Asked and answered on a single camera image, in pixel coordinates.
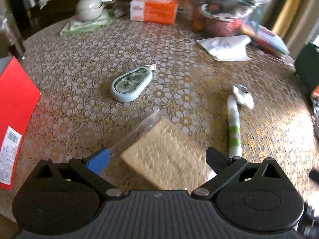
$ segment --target green and white towel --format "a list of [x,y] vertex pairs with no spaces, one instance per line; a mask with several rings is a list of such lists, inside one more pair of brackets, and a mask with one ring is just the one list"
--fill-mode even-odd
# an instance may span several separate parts
[[100,29],[103,26],[109,25],[112,21],[112,18],[108,12],[108,10],[103,10],[102,15],[98,17],[96,20],[91,22],[81,22],[77,19],[76,16],[72,17],[72,19],[66,24],[66,26],[61,30],[60,36],[69,34],[78,34],[88,31],[95,31]]

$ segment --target table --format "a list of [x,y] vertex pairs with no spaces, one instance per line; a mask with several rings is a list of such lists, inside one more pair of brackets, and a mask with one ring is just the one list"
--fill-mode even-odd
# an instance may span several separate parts
[[[14,220],[12,198],[42,157],[60,163],[110,148],[156,110],[199,145],[227,153],[226,102],[234,83],[248,87],[255,100],[253,111],[240,109],[244,157],[254,162],[274,157],[299,193],[319,209],[319,189],[307,177],[310,169],[319,168],[319,147],[292,67],[253,47],[248,47],[250,61],[214,61],[182,19],[173,26],[115,19],[94,33],[59,37],[66,22],[25,41],[22,66],[41,98],[21,146],[14,188],[0,191],[0,213]],[[112,80],[146,64],[158,67],[141,96],[129,103],[115,101]],[[120,172],[125,176],[123,169],[102,176]]]

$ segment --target round table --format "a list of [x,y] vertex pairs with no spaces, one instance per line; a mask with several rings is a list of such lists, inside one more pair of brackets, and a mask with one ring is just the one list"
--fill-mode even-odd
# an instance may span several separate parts
[[[182,19],[172,26],[114,19],[94,33],[60,37],[66,23],[25,41],[22,66],[41,97],[23,139],[14,188],[0,191],[0,213],[14,220],[12,199],[42,157],[60,163],[110,148],[157,110],[199,145],[227,153],[226,102],[235,83],[248,87],[255,101],[252,111],[240,108],[244,157],[275,158],[316,207],[319,189],[307,175],[319,167],[319,148],[293,67],[253,47],[250,61],[214,61]],[[147,64],[157,69],[139,98],[115,101],[112,80]]]

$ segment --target white tube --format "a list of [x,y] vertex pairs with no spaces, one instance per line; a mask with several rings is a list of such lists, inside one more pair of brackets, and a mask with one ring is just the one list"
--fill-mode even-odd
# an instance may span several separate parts
[[229,128],[229,158],[233,156],[242,157],[240,143],[240,120],[237,102],[233,95],[228,96],[228,128]]

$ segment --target white sticker label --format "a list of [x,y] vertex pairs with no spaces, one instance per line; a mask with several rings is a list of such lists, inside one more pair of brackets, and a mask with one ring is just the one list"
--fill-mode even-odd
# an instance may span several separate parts
[[8,126],[0,150],[0,182],[10,185],[14,160],[17,156],[21,135]]

